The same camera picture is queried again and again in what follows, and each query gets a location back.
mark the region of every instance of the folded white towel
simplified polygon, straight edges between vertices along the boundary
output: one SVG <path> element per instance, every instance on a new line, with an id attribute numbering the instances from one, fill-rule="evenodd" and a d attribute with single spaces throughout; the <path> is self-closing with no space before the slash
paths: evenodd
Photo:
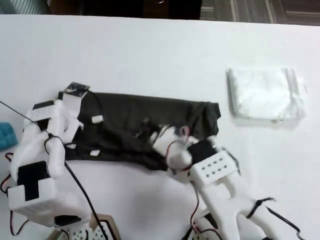
<path id="1" fill-rule="evenodd" d="M 227 75 L 237 116 L 278 121 L 306 116 L 305 86 L 292 68 L 231 68 Z"/>

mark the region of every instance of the dark fabric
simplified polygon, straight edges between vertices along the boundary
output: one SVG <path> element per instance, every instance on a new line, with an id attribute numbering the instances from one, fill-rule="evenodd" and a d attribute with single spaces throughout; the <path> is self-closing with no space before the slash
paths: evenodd
<path id="1" fill-rule="evenodd" d="M 87 94 L 78 119 L 84 123 L 76 149 L 66 149 L 66 160 L 126 161 L 150 170 L 167 170 L 164 158 L 149 143 L 135 138 L 143 120 L 155 124 L 187 125 L 198 139 L 218 133 L 221 116 L 218 103 L 195 102 L 170 98 L 126 94 L 97 93 L 102 103 L 103 127 L 92 124 L 91 117 L 100 114 L 97 100 Z M 91 150 L 99 156 L 90 156 Z"/>

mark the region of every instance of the white 3d-printed part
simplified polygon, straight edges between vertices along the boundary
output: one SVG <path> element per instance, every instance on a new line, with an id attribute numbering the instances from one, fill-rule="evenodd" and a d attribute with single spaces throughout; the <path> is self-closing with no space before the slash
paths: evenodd
<path id="1" fill-rule="evenodd" d="M 101 223 L 106 235 L 108 236 L 108 240 L 114 240 L 114 238 L 111 235 L 111 232 L 109 230 L 107 223 L 105 223 L 105 222 L 100 222 L 100 223 Z M 93 240 L 106 240 L 105 237 L 103 236 L 99 226 L 97 226 L 93 232 Z"/>
<path id="2" fill-rule="evenodd" d="M 93 240 L 93 231 L 90 227 L 72 228 L 68 231 L 69 240 Z M 57 240 L 68 240 L 68 236 L 61 232 Z"/>
<path id="3" fill-rule="evenodd" d="M 220 151 L 193 165 L 190 176 L 200 188 L 203 188 L 237 170 L 235 162 L 228 153 Z"/>

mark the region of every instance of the wire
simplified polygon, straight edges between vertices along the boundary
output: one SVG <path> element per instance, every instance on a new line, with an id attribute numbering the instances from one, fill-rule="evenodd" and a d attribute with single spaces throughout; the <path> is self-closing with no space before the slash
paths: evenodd
<path id="1" fill-rule="evenodd" d="M 33 120 L 31 120 L 29 117 L 23 115 L 22 113 L 18 112 L 17 110 L 13 109 L 12 107 L 10 107 L 8 104 L 4 103 L 3 101 L 0 101 L 0 104 L 5 105 L 7 108 L 11 109 L 12 111 L 14 111 L 16 114 L 19 114 L 20 116 L 24 117 L 25 119 L 28 119 L 30 122 L 34 123 L 35 125 L 37 125 L 39 127 L 39 124 Z"/>
<path id="2" fill-rule="evenodd" d="M 233 160 L 234 163 L 235 163 L 236 168 L 238 169 L 239 175 L 241 175 L 240 164 L 239 164 L 238 159 L 236 159 L 225 147 L 222 147 L 221 149 L 224 150 L 224 151 L 226 151 L 226 153 L 232 158 L 232 160 Z"/>
<path id="3" fill-rule="evenodd" d="M 9 155 L 13 156 L 14 154 L 12 152 L 7 152 L 4 156 L 5 158 L 11 162 L 11 158 L 9 157 Z M 4 185 L 8 182 L 8 180 L 11 178 L 11 174 L 9 173 L 8 176 L 6 176 L 3 181 L 0 184 L 0 190 L 1 192 L 3 192 L 4 194 L 6 194 L 6 196 L 8 197 L 8 189 L 10 188 L 9 186 L 4 189 Z M 10 210 L 10 219 L 9 219 L 9 225 L 10 225 L 10 233 L 12 236 L 17 236 L 21 233 L 21 231 L 23 230 L 24 226 L 26 225 L 26 223 L 29 222 L 29 219 L 27 219 L 19 228 L 19 230 L 15 233 L 14 231 L 14 226 L 13 226 L 13 218 L 14 218 L 14 212 L 12 210 Z"/>
<path id="4" fill-rule="evenodd" d="M 4 157 L 11 163 L 11 157 L 9 157 L 9 155 L 12 157 L 14 154 L 13 152 L 7 152 Z"/>
<path id="5" fill-rule="evenodd" d="M 13 225 L 13 218 L 14 218 L 14 212 L 12 210 L 10 210 L 10 233 L 11 233 L 12 236 L 18 236 L 21 233 L 21 231 L 23 230 L 23 228 L 26 225 L 26 223 L 29 222 L 29 219 L 27 219 L 24 223 L 22 223 L 22 225 L 19 228 L 19 230 L 15 233 L 14 225 Z"/>
<path id="6" fill-rule="evenodd" d="M 198 210 L 200 200 L 199 200 L 199 194 L 198 194 L 198 191 L 197 191 L 197 189 L 196 189 L 196 186 L 195 186 L 195 184 L 194 184 L 192 181 L 191 181 L 191 185 L 192 185 L 193 188 L 194 188 L 194 192 L 195 192 L 195 196 L 196 196 L 196 206 L 195 206 L 195 209 L 194 209 L 193 213 L 192 213 L 191 216 L 190 216 L 190 225 L 191 225 L 192 230 L 193 230 L 196 234 L 199 234 L 199 235 L 200 235 L 200 234 L 203 234 L 203 233 L 205 233 L 205 232 L 214 232 L 214 233 L 218 236 L 218 238 L 219 238 L 220 240 L 222 240 L 222 237 L 220 236 L 220 234 L 218 233 L 218 231 L 217 231 L 216 229 L 214 229 L 214 228 L 208 228 L 208 229 L 205 229 L 205 230 L 203 230 L 203 231 L 199 231 L 199 230 L 197 229 L 197 227 L 195 226 L 194 216 L 195 216 L 195 214 L 196 214 L 196 212 L 197 212 L 197 210 Z"/>
<path id="7" fill-rule="evenodd" d="M 90 91 L 88 89 L 73 89 L 71 91 L 71 93 L 73 93 L 73 92 L 87 92 L 87 93 L 90 93 L 95 98 L 95 100 L 96 100 L 96 102 L 98 104 L 99 112 L 100 112 L 100 115 L 102 116 L 102 122 L 100 123 L 100 130 L 98 130 L 98 132 L 100 133 L 100 136 L 98 137 L 97 140 L 92 141 L 92 142 L 88 141 L 88 142 L 86 142 L 84 144 L 81 144 L 81 142 L 80 142 L 80 145 L 87 145 L 87 146 L 88 145 L 92 145 L 92 144 L 96 144 L 96 143 L 100 142 L 100 140 L 104 137 L 104 112 L 103 112 L 102 103 L 101 103 L 98 95 L 95 92 Z M 76 144 L 77 145 L 78 142 L 74 141 L 74 142 L 71 142 L 70 144 Z"/>
<path id="8" fill-rule="evenodd" d="M 61 232 L 63 232 L 66 235 L 67 240 L 70 240 L 70 235 L 66 230 L 61 229 Z"/>
<path id="9" fill-rule="evenodd" d="M 3 180 L 2 180 L 2 182 L 1 182 L 1 184 L 0 184 L 0 190 L 1 190 L 1 192 L 3 192 L 4 194 L 6 194 L 7 196 L 8 196 L 8 188 L 9 187 L 7 187 L 6 189 L 4 189 L 4 185 L 8 182 L 8 180 L 11 178 L 11 174 L 9 173 L 8 174 L 8 176 L 6 176 Z"/>
<path id="10" fill-rule="evenodd" d="M 9 105 L 5 104 L 5 103 L 2 102 L 2 101 L 0 101 L 0 103 L 3 104 L 3 105 L 5 105 L 6 107 L 8 107 L 9 109 L 11 109 L 11 110 L 14 111 L 15 113 L 19 114 L 20 116 L 28 119 L 29 121 L 31 121 L 32 123 L 34 123 L 35 125 L 37 125 L 37 126 L 39 127 L 38 123 L 36 123 L 35 121 L 31 120 L 31 119 L 28 118 L 27 116 L 23 115 L 22 113 L 18 112 L 17 110 L 13 109 L 12 107 L 10 107 Z M 47 148 L 46 148 L 46 144 L 47 144 L 48 140 L 51 139 L 51 138 L 58 138 L 58 139 L 61 141 L 61 143 L 62 143 L 62 145 L 63 145 L 63 147 L 64 147 L 64 142 L 62 141 L 62 139 L 61 139 L 59 136 L 53 135 L 52 133 L 48 132 L 46 129 L 43 129 L 43 131 L 45 131 L 46 133 L 48 133 L 48 139 L 45 141 L 45 144 L 44 144 L 44 149 L 46 150 L 47 153 L 48 153 L 48 150 L 47 150 Z M 78 178 L 76 177 L 76 175 L 74 174 L 74 172 L 71 170 L 71 168 L 69 167 L 69 165 L 67 164 L 66 161 L 64 161 L 64 166 L 65 166 L 66 169 L 69 171 L 69 173 L 71 174 L 71 176 L 73 177 L 73 179 L 74 179 L 75 182 L 78 184 L 78 186 L 79 186 L 79 188 L 81 189 L 81 191 L 83 192 L 86 200 L 87 200 L 88 203 L 89 203 L 89 206 L 90 206 L 90 208 L 91 208 L 92 214 L 93 214 L 93 216 L 94 216 L 94 218 L 95 218 L 98 226 L 100 227 L 103 236 L 104 236 L 105 239 L 107 240 L 107 239 L 108 239 L 108 236 L 107 236 L 104 228 L 102 227 L 102 225 L 101 225 L 101 223 L 100 223 L 100 221 L 99 221 L 99 218 L 98 218 L 98 216 L 97 216 L 97 214 L 96 214 L 96 211 L 95 211 L 95 209 L 94 209 L 94 206 L 92 205 L 92 203 L 91 203 L 91 201 L 90 201 L 90 198 L 89 198 L 86 190 L 85 190 L 84 187 L 81 185 L 80 181 L 78 180 Z M 12 220 L 13 220 L 13 212 L 10 211 L 10 231 L 11 231 L 11 234 L 12 234 L 13 236 L 18 235 L 18 234 L 22 231 L 22 229 L 23 229 L 23 227 L 25 226 L 25 224 L 29 221 L 29 220 L 25 221 L 25 222 L 22 224 L 22 226 L 20 227 L 20 229 L 18 230 L 17 234 L 15 234 L 14 231 L 13 231 L 13 227 L 12 227 Z"/>
<path id="11" fill-rule="evenodd" d="M 281 221 L 285 222 L 286 224 L 288 224 L 290 227 L 292 227 L 294 230 L 296 230 L 296 236 L 300 239 L 300 240 L 305 240 L 304 238 L 302 238 L 300 236 L 301 230 L 299 227 L 297 227 L 295 224 L 293 224 L 291 221 L 289 221 L 288 219 L 286 219 L 285 217 L 281 216 L 279 213 L 277 213 L 276 211 L 272 210 L 269 207 L 266 207 L 268 209 L 268 211 L 276 216 L 278 219 L 280 219 Z"/>
<path id="12" fill-rule="evenodd" d="M 185 144 L 186 144 L 184 141 L 181 141 L 181 140 L 174 140 L 174 141 L 172 141 L 172 142 L 168 145 L 168 147 L 166 148 L 166 154 L 165 154 L 165 157 L 164 157 L 166 164 L 168 165 L 169 168 L 171 168 L 171 169 L 173 169 L 173 170 L 175 170 L 175 171 L 176 171 L 176 170 L 178 170 L 178 171 L 186 171 L 186 170 L 190 169 L 190 166 L 185 167 L 185 168 L 183 168 L 183 169 L 175 169 L 175 168 L 172 168 L 172 167 L 170 166 L 168 156 L 169 156 L 169 152 L 170 152 L 170 147 L 171 147 L 174 143 L 180 143 L 180 144 L 182 144 L 182 145 L 185 145 Z"/>
<path id="13" fill-rule="evenodd" d="M 253 214 L 255 214 L 256 210 L 258 209 L 258 207 L 260 207 L 262 205 L 263 202 L 266 201 L 275 201 L 275 199 L 273 197 L 267 197 L 264 199 L 260 199 L 257 200 L 252 208 L 252 210 L 250 211 L 250 213 L 248 214 L 248 216 L 246 216 L 247 219 L 251 218 L 253 216 Z M 286 224 L 288 224 L 290 227 L 292 227 L 293 229 L 296 230 L 296 236 L 300 239 L 300 240 L 305 240 L 304 238 L 302 238 L 300 236 L 301 230 L 299 227 L 297 227 L 295 224 L 293 224 L 291 221 L 289 221 L 288 219 L 286 219 L 284 216 L 281 216 L 279 213 L 277 213 L 276 211 L 272 210 L 271 208 L 267 207 L 268 211 L 276 216 L 278 219 L 280 219 L 281 221 L 285 222 Z"/>
<path id="14" fill-rule="evenodd" d="M 86 190 L 85 190 L 84 187 L 81 185 L 81 183 L 80 183 L 80 181 L 78 180 L 77 176 L 74 174 L 74 172 L 73 172 L 72 169 L 69 167 L 69 165 L 67 164 L 66 161 L 64 162 L 64 166 L 65 166 L 65 168 L 69 171 L 69 173 L 71 174 L 71 176 L 73 177 L 73 179 L 75 180 L 75 182 L 78 184 L 79 188 L 81 189 L 83 195 L 85 196 L 85 198 L 86 198 L 86 200 L 87 200 L 87 202 L 88 202 L 88 204 L 89 204 L 89 206 L 90 206 L 90 208 L 91 208 L 92 214 L 93 214 L 93 216 L 94 216 L 94 218 L 95 218 L 95 220 L 96 220 L 99 228 L 101 229 L 101 232 L 102 232 L 103 236 L 105 237 L 106 240 L 108 240 L 108 236 L 107 236 L 104 228 L 102 227 L 102 225 L 101 225 L 101 223 L 100 223 L 100 220 L 99 220 L 99 218 L 98 218 L 98 216 L 97 216 L 97 213 L 96 213 L 96 211 L 95 211 L 95 208 L 94 208 L 94 206 L 92 205 L 91 200 L 90 200 L 90 198 L 89 198 Z"/>

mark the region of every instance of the white table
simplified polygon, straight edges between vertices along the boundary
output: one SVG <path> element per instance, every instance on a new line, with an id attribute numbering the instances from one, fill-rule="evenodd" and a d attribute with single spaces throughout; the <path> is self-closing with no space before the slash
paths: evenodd
<path id="1" fill-rule="evenodd" d="M 252 189 L 284 204 L 282 213 L 300 226 L 302 235 L 316 239 L 319 44 L 317 26 L 0 15 L 0 99 L 25 113 L 76 81 L 99 92 L 218 102 L 218 139 L 240 159 Z M 236 121 L 230 113 L 226 69 L 279 65 L 294 67 L 305 79 L 308 117 L 296 127 Z M 21 136 L 20 116 L 0 106 L 0 121 L 11 122 Z M 165 172 L 125 163 L 70 165 L 97 212 L 114 217 L 124 240 L 180 239 L 188 228 L 196 203 L 193 189 Z M 1 178 L 8 168 L 0 161 Z M 31 223 L 20 237 L 10 237 L 7 198 L 0 195 L 2 239 L 40 240 L 50 231 Z M 288 239 L 295 239 L 293 230 L 291 234 Z"/>

